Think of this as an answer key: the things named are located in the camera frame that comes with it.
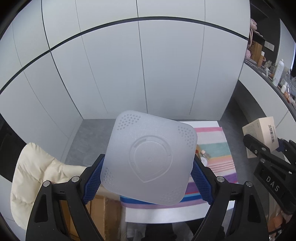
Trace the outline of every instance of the barcode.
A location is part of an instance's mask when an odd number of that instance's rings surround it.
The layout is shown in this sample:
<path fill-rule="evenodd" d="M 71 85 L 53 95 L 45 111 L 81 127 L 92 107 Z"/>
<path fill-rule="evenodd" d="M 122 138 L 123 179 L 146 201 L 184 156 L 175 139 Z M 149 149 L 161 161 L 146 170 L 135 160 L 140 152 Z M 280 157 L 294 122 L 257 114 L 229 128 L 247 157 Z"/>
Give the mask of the barcode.
<path fill-rule="evenodd" d="M 269 133 L 270 133 L 270 137 L 271 137 L 271 142 L 274 143 L 274 132 L 272 131 L 272 126 L 268 125 L 269 127 Z"/>

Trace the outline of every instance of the striped cloth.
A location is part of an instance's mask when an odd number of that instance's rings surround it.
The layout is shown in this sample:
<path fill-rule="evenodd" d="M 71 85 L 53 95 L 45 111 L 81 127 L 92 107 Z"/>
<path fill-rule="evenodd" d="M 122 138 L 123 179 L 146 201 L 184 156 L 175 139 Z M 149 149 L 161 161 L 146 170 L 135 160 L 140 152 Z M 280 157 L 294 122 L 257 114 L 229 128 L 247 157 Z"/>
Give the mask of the striped cloth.
<path fill-rule="evenodd" d="M 222 127 L 203 127 L 195 128 L 195 130 L 197 133 L 197 144 L 200 149 L 205 150 L 211 156 L 207 166 L 211 168 L 216 176 L 223 176 L 229 182 L 237 183 L 234 163 Z M 165 205 L 142 202 L 124 196 L 120 196 L 120 200 L 124 207 L 143 209 L 168 208 Z M 190 177 L 184 198 L 181 202 L 169 206 L 169 208 L 185 207 L 201 203 L 205 203 L 205 201 L 202 200 L 193 179 Z"/>

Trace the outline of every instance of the brown cardboard box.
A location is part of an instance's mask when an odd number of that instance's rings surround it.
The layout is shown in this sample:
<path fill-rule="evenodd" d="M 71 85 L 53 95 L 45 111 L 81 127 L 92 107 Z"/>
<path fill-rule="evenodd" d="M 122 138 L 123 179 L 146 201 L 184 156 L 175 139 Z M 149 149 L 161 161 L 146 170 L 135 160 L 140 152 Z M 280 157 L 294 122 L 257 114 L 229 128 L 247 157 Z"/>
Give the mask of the brown cardboard box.
<path fill-rule="evenodd" d="M 79 241 L 67 202 L 61 201 L 61 206 L 71 238 Z M 105 241 L 120 240 L 121 203 L 119 201 L 96 195 L 95 198 L 86 205 L 86 208 Z"/>
<path fill-rule="evenodd" d="M 251 59 L 258 63 L 261 56 L 262 45 L 255 41 L 252 41 L 252 45 L 251 47 L 249 47 L 249 50 L 251 52 Z"/>
<path fill-rule="evenodd" d="M 255 137 L 258 141 L 267 146 L 270 151 L 274 151 L 279 147 L 274 118 L 272 116 L 254 120 L 243 126 L 242 132 L 244 135 L 250 134 L 252 137 Z M 256 157 L 256 155 L 247 148 L 247 157 L 253 158 Z"/>

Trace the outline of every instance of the white wardrobe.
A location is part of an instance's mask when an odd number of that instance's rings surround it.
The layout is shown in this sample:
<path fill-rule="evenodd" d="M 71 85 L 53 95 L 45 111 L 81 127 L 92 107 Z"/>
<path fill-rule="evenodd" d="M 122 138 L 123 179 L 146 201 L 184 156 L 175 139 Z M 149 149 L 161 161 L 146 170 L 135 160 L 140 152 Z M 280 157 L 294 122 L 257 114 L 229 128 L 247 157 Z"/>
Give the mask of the white wardrobe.
<path fill-rule="evenodd" d="M 248 0 L 32 0 L 0 40 L 0 113 L 61 161 L 83 119 L 219 120 L 249 24 Z"/>

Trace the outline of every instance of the square plastic cover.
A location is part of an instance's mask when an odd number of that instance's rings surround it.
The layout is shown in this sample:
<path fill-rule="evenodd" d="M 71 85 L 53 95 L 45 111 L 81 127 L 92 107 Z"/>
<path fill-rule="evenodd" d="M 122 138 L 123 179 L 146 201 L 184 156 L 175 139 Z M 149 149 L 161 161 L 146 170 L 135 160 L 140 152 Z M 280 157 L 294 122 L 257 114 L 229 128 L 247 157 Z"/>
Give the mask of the square plastic cover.
<path fill-rule="evenodd" d="M 196 131 L 188 124 L 124 111 L 112 130 L 101 182 L 122 196 L 177 204 L 187 188 L 196 143 Z"/>

